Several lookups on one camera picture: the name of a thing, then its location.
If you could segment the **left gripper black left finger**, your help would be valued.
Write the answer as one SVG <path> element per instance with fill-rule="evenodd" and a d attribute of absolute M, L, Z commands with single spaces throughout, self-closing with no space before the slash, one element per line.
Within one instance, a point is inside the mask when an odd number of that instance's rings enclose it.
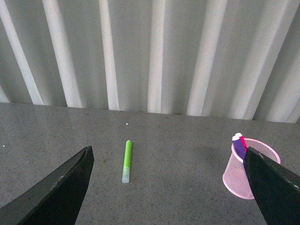
<path fill-rule="evenodd" d="M 0 209 L 2 225 L 73 225 L 94 164 L 85 147 L 28 191 Z"/>

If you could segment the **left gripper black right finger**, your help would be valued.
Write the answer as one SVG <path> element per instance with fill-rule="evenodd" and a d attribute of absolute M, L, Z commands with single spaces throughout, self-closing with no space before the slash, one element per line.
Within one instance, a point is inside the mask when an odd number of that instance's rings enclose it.
<path fill-rule="evenodd" d="M 300 223 L 300 176 L 248 147 L 243 160 L 255 201 L 269 225 Z"/>

